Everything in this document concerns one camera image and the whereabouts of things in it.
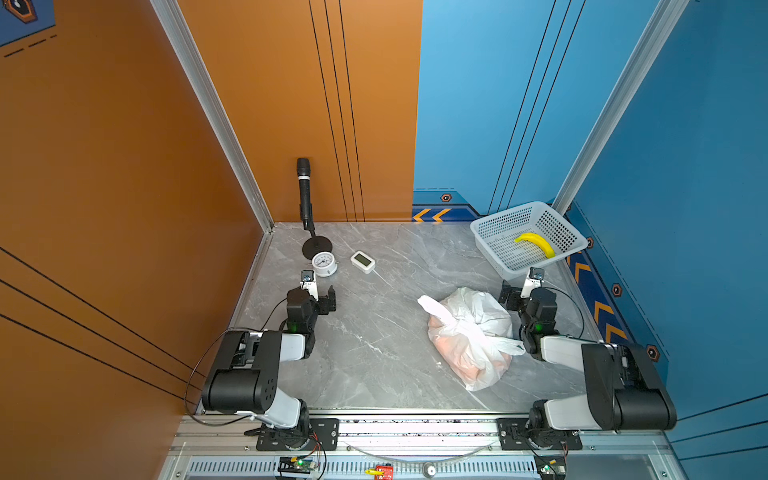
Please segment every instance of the gray marble tabletop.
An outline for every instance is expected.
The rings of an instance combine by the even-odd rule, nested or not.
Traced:
[[[416,299],[442,300],[460,286],[498,296],[502,279],[475,246],[468,223],[318,223],[333,242],[339,269],[319,278],[320,295],[336,290],[338,310],[321,316],[310,358],[280,366],[278,384],[315,409],[477,409],[527,412],[537,399],[584,393],[584,377],[529,355],[512,358],[493,386],[468,392],[427,337],[429,315]],[[278,223],[252,295],[237,324],[260,328],[275,304],[311,269],[301,254],[308,232],[300,223]],[[376,260],[364,274],[349,258],[362,250]],[[547,285],[574,293],[557,265]],[[558,294],[558,328],[579,334],[581,318]],[[267,328],[286,318],[278,307]],[[515,332],[519,318],[512,314]],[[589,338],[588,329],[585,338]]]

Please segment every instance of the white plastic basket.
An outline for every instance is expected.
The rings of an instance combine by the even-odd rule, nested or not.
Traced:
[[[531,202],[478,218],[470,223],[475,243],[504,280],[513,280],[532,266],[544,266],[587,248],[587,239],[543,202]],[[515,243],[523,233],[538,233],[554,250],[547,258],[533,243]]]

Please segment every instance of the black mounting plate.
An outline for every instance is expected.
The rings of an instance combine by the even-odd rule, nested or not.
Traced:
[[[528,418],[496,419],[498,426],[498,440],[502,443],[502,450],[530,450],[531,446],[526,441],[528,431],[525,424]],[[542,430],[538,432],[536,444],[541,447],[552,446],[552,450],[562,450],[561,442],[565,442],[568,450],[581,450],[581,438],[578,432],[571,430]]]
[[[331,241],[320,235],[308,238],[306,242],[304,242],[304,245],[301,246],[301,253],[303,253],[308,260],[311,260],[320,252],[329,252],[331,250],[333,250]]]
[[[339,419],[310,417],[310,436],[316,433],[320,444],[326,452],[336,450],[339,439]],[[261,452],[309,452],[315,447],[312,439],[300,449],[289,449],[280,440],[280,433],[275,429],[261,429],[259,440],[256,442],[256,450]]]

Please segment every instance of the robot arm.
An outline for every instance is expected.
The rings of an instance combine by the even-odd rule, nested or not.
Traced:
[[[229,332],[222,338],[202,392],[206,410],[252,415],[296,445],[310,435],[306,403],[277,388],[281,362],[305,359],[315,346],[318,315],[336,311],[336,293],[318,296],[314,272],[288,292],[285,331]]]
[[[560,335],[556,297],[541,288],[543,279],[543,269],[531,268],[522,288],[504,282],[500,301],[518,312],[526,351],[542,362],[583,372],[587,393],[535,402],[530,431],[672,429],[677,413],[644,348]]]

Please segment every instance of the ventilation grille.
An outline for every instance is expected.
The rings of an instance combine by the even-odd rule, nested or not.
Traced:
[[[224,476],[273,478],[275,467],[274,457],[193,457],[187,474],[190,477],[224,474]]]
[[[448,464],[437,463],[438,478],[539,478],[533,457],[529,455],[503,455],[485,458],[469,458]],[[194,478],[274,478],[278,457],[253,456],[207,456],[193,457],[187,477]],[[368,468],[380,463],[362,459],[359,456],[344,455],[329,457],[327,480],[365,478]],[[396,464],[395,478],[401,480],[424,479],[421,464]]]
[[[368,468],[375,468],[380,463],[360,460],[340,462],[329,461],[326,475],[341,478],[345,476],[364,475]],[[510,474],[535,473],[535,464],[532,458],[518,457],[512,460],[465,460],[463,462],[449,464],[435,464],[437,473],[441,478],[465,478],[470,475],[482,475],[484,477],[508,478]],[[396,478],[423,478],[421,465],[396,464]]]

